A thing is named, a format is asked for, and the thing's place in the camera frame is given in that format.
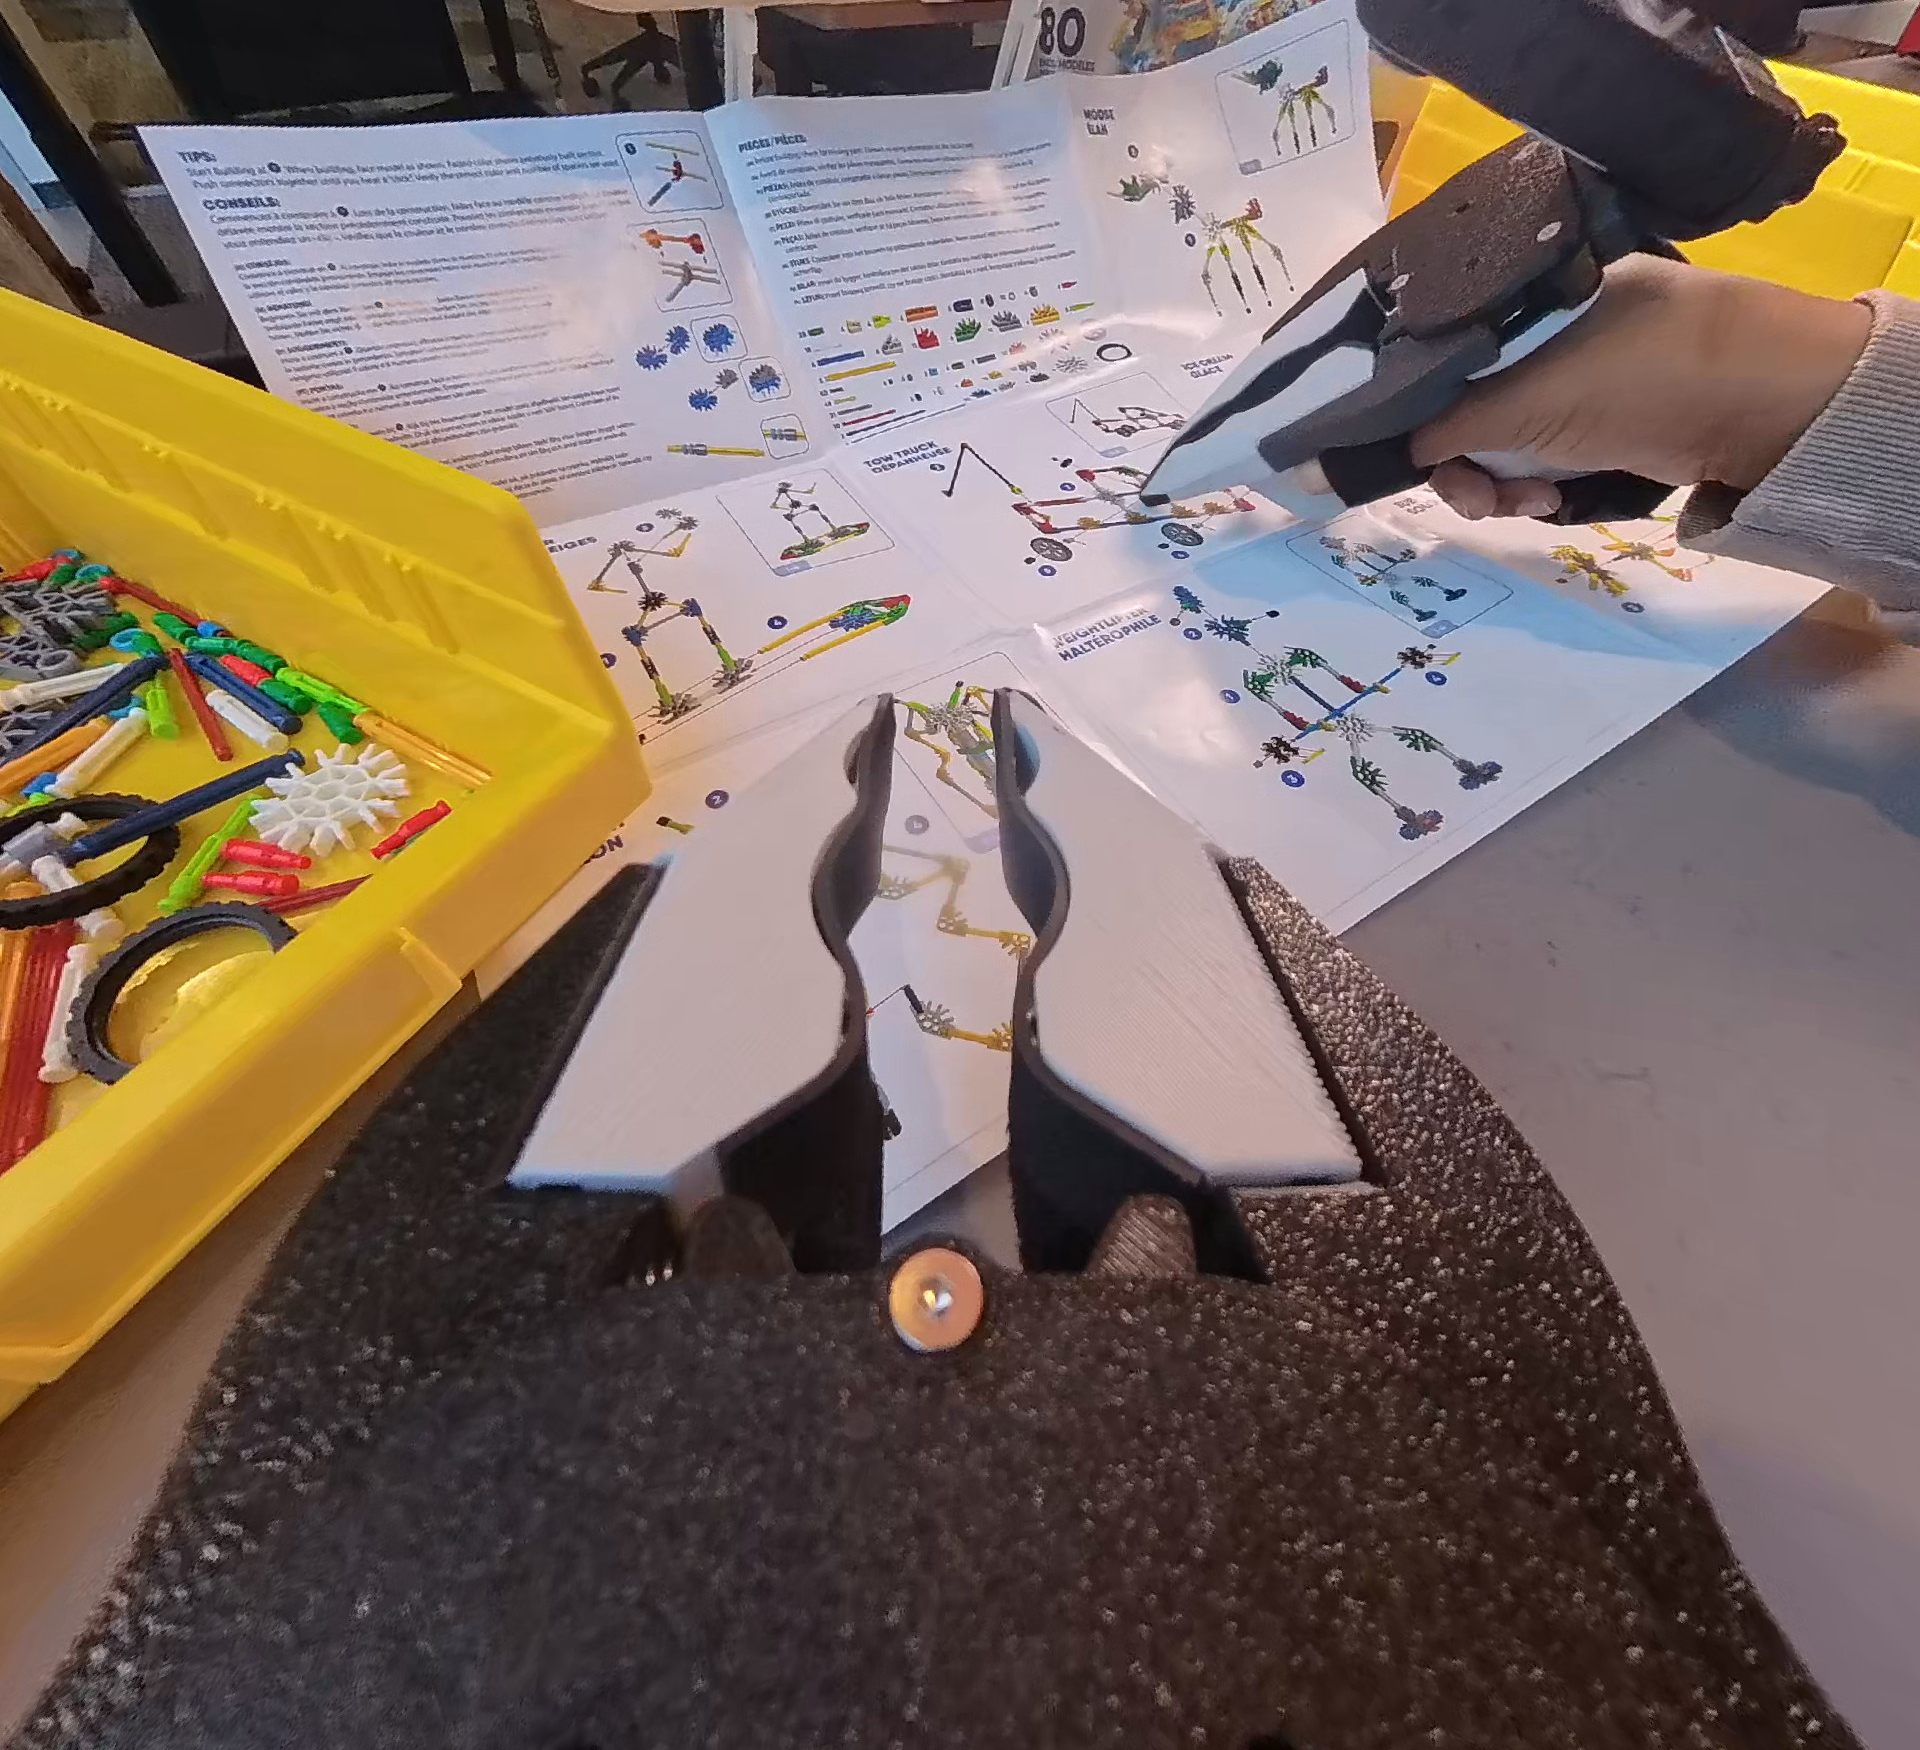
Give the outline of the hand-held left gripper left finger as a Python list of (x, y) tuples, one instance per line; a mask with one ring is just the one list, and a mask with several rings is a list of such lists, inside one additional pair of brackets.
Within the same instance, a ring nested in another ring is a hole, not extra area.
[(758, 1206), (803, 1272), (885, 1244), (889, 1108), (853, 933), (879, 894), (896, 706), (860, 701), (689, 836), (616, 928), (512, 1188)]

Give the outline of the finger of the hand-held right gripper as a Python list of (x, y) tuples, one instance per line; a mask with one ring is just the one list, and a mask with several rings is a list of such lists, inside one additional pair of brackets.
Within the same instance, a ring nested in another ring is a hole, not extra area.
[(1365, 391), (1378, 333), (1399, 314), (1408, 268), (1326, 276), (1275, 322), (1262, 346), (1210, 391), (1149, 474), (1149, 489), (1408, 489), (1408, 444), (1353, 444), (1341, 469), (1309, 450), (1327, 405)]
[(1149, 500), (1269, 488), (1282, 505), (1374, 505), (1426, 480), (1409, 437), (1486, 368), (1486, 336), (1262, 346), (1149, 477)]

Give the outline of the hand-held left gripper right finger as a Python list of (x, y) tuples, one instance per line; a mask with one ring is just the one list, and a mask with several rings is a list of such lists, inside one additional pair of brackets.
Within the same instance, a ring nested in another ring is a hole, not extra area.
[(1237, 1193), (1365, 1171), (1349, 1092), (1210, 841), (1028, 689), (998, 689), (1026, 1272), (1263, 1277)]

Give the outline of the white instruction sheet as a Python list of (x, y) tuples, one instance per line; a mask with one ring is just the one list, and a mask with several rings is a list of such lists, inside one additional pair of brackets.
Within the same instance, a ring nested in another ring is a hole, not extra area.
[(539, 518), (646, 744), (619, 845), (896, 696), (857, 933), (889, 1224), (1006, 1139), (1001, 685), (1349, 928), (1820, 596), (1685, 547), (1678, 494), (1549, 530), (1144, 500), (1384, 218), (1353, 0), (1149, 78), (140, 145), (267, 391)]

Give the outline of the pile of colourful toy rods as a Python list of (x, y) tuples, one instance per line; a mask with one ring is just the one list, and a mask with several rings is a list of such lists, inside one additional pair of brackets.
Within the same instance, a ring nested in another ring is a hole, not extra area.
[[(493, 775), (81, 547), (7, 559), (0, 629), (0, 1161), (17, 1170), (59, 1092), (132, 1076), (238, 958), (293, 946)], [(407, 764), (397, 817), (324, 861), (251, 834), (267, 779), (371, 742)]]

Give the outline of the yellow plastic bin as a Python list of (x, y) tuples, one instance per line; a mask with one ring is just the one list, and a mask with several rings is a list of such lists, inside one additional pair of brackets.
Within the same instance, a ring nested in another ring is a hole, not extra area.
[[(1731, 226), (1687, 242), (1697, 268), (1767, 276), (1806, 294), (1854, 300), (1860, 291), (1920, 294), (1920, 105), (1908, 92), (1854, 83), (1820, 70), (1773, 63), (1781, 87), (1806, 112), (1834, 112), (1841, 154), (1817, 189), (1763, 226)], [(1506, 145), (1522, 128), (1448, 83), (1426, 87), (1374, 70), (1374, 120), (1399, 120), (1401, 137), (1384, 167), (1389, 212), (1408, 212), (1469, 159)]]
[(641, 800), (638, 736), (530, 514), (463, 474), (7, 291), (7, 559), (81, 547), (493, 784), (238, 958), (7, 1170), (7, 1418), (348, 1103)]

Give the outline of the person's right forearm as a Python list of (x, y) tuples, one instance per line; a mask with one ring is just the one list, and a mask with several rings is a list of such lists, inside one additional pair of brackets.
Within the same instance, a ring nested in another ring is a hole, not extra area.
[(1750, 488), (1697, 480), (1678, 514), (1687, 552), (1786, 570), (1874, 603), (1920, 641), (1920, 308), (1865, 291), (1872, 341), (1856, 368)]

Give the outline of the person's right hand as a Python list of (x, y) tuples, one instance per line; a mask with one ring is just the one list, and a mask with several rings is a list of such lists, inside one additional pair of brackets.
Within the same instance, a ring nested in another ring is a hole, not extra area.
[(1860, 300), (1627, 256), (1580, 322), (1426, 425), (1409, 463), (1464, 518), (1551, 518), (1587, 474), (1750, 489), (1872, 333)]

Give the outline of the white snowflake connector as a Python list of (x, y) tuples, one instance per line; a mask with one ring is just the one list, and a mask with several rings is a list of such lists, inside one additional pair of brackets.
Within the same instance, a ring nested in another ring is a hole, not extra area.
[(251, 834), (293, 856), (352, 849), (355, 834), (379, 834), (409, 800), (407, 764), (381, 744), (321, 749), (260, 788)]

